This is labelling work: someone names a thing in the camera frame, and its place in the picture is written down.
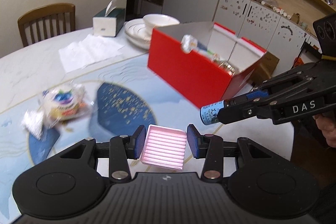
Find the person right hand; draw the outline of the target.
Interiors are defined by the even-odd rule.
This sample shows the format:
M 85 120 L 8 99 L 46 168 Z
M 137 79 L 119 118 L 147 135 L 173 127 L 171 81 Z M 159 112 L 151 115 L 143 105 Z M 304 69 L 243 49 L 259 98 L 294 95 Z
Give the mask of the person right hand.
M 323 136 L 326 139 L 327 144 L 330 147 L 336 147 L 336 132 L 335 132 L 335 122 L 323 116 L 322 114 L 315 115 L 313 117 L 317 124 L 317 127 L 322 131 Z

